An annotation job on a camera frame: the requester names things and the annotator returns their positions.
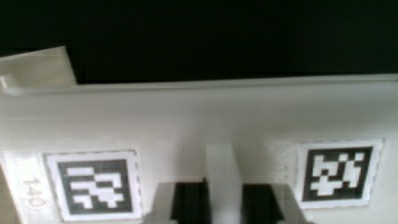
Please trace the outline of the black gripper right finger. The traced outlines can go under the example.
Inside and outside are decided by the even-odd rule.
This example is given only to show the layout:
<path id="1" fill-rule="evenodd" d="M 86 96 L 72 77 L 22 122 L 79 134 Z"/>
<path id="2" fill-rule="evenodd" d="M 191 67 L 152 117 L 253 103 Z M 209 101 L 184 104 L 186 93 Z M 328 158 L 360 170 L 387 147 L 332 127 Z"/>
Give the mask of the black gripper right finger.
<path id="1" fill-rule="evenodd" d="M 280 211 L 268 184 L 243 185 L 241 224 L 277 224 Z"/>

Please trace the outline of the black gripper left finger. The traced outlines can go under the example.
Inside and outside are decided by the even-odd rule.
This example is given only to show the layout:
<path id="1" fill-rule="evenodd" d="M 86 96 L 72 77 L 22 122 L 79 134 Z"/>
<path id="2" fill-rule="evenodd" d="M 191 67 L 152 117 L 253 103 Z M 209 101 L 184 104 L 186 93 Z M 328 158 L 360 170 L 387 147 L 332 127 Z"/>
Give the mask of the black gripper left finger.
<path id="1" fill-rule="evenodd" d="M 170 219 L 177 224 L 209 223 L 209 195 L 204 181 L 175 184 Z"/>

